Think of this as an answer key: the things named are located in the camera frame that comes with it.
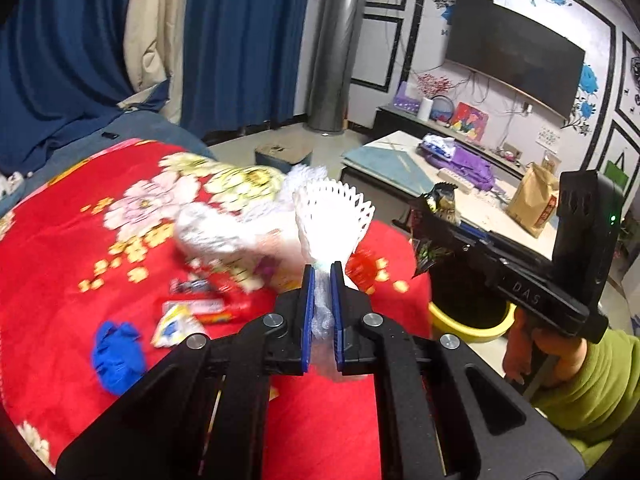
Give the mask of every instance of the metal screw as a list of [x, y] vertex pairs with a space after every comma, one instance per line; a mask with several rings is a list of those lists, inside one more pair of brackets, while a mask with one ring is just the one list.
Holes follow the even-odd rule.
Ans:
[[460, 339], [453, 334], [445, 334], [440, 338], [440, 344], [449, 350], [455, 350], [460, 346]]
[[280, 314], [271, 312], [262, 318], [262, 322], [269, 328], [276, 328], [284, 322], [284, 318]]
[[369, 312], [362, 316], [362, 321], [367, 326], [380, 326], [384, 319], [380, 314], [376, 314], [375, 312]]
[[207, 337], [202, 334], [193, 334], [187, 339], [187, 346], [191, 348], [191, 350], [200, 350], [206, 344]]

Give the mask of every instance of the white paper roll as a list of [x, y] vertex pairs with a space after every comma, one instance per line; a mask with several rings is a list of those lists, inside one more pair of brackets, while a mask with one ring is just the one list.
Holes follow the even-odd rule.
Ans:
[[428, 121], [429, 115], [431, 114], [431, 107], [433, 107], [433, 100], [427, 99], [426, 97], [423, 98], [420, 103], [420, 109], [418, 110], [418, 119]]

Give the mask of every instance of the white wall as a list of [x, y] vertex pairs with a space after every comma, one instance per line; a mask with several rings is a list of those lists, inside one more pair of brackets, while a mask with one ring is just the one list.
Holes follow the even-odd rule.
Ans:
[[[386, 2], [387, 0], [370, 1]], [[532, 113], [527, 117], [511, 113], [512, 110], [519, 111], [523, 101], [526, 99], [507, 86], [494, 81], [490, 82], [487, 92], [487, 79], [478, 75], [475, 88], [472, 82], [467, 85], [460, 85], [455, 91], [452, 91], [450, 97], [454, 102], [462, 101], [475, 105], [490, 115], [483, 143], [495, 147], [503, 140], [506, 134], [507, 142], [523, 151], [522, 161], [524, 163], [531, 160], [539, 161], [542, 158], [544, 148], [536, 143], [536, 137], [540, 128], [544, 126], [560, 133], [559, 156], [562, 160], [561, 170], [576, 170], [584, 159], [598, 117], [600, 114], [604, 114], [604, 122], [591, 157], [590, 168], [595, 168], [600, 161], [612, 120], [616, 121], [620, 129], [631, 137], [634, 142], [637, 141], [640, 144], [638, 134], [615, 111], [622, 73], [622, 33], [624, 32], [631, 41], [640, 45], [640, 32], [634, 26], [620, 0], [583, 0], [602, 13], [616, 27], [616, 63], [608, 102], [604, 102], [604, 93], [609, 59], [609, 29], [604, 25], [604, 22], [594, 19], [591, 13], [576, 2], [572, 3], [571, 7], [559, 7], [553, 3], [540, 1], [534, 8], [525, 0], [495, 1], [532, 19], [536, 19], [543, 25], [556, 30], [583, 47], [587, 52], [586, 62], [593, 66], [594, 71], [597, 72], [599, 90], [596, 95], [590, 96], [590, 99], [595, 99], [596, 113], [589, 121], [585, 121], [590, 126], [590, 132], [584, 136], [571, 127], [561, 130], [562, 119], [541, 105], [534, 104]], [[318, 28], [319, 5], [319, 0], [309, 0], [306, 11], [298, 90], [296, 93], [296, 113], [302, 113], [306, 108], [306, 95], [312, 76], [311, 63]], [[376, 109], [380, 105], [388, 104], [393, 99], [400, 81], [404, 52], [409, 43], [409, 32], [414, 17], [414, 9], [415, 0], [406, 0], [404, 10], [366, 7], [366, 14], [376, 14], [382, 20], [398, 18], [401, 21], [396, 23], [381, 21], [380, 19], [364, 20], [358, 44], [354, 78], [374, 84], [386, 82], [385, 74], [390, 63], [390, 55], [394, 50], [396, 27], [400, 27], [401, 33], [395, 59], [391, 60], [393, 70], [388, 91], [384, 92], [379, 88], [366, 88], [358, 84], [351, 85], [349, 104], [349, 119], [351, 121], [371, 127]], [[433, 0], [424, 1], [415, 54], [412, 60], [412, 73], [431, 69], [444, 60], [446, 36], [442, 34], [443, 32], [446, 34], [448, 27], [440, 17], [441, 13], [441, 9], [435, 9]], [[459, 82], [468, 77], [468, 71], [453, 67], [450, 64], [445, 64], [431, 73], [434, 75], [447, 75], [454, 82]], [[619, 136], [620, 133], [616, 131], [609, 143], [609, 151], [612, 151], [622, 142], [618, 138]], [[631, 202], [635, 195], [639, 183], [640, 177], [636, 179], [636, 182], [633, 182], [633, 187], [629, 190], [628, 203]]]

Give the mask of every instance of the paper note on wall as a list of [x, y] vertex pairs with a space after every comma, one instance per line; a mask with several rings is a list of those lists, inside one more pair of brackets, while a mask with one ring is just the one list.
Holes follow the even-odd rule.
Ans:
[[536, 139], [536, 142], [540, 146], [548, 149], [550, 152], [557, 153], [558, 148], [560, 147], [560, 133], [543, 126], [542, 129], [538, 132], [538, 138]]

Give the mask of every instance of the television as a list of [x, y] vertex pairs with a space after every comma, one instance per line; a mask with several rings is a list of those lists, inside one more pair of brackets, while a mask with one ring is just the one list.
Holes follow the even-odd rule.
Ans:
[[511, 86], [568, 120], [584, 50], [492, 0], [456, 0], [445, 58]]

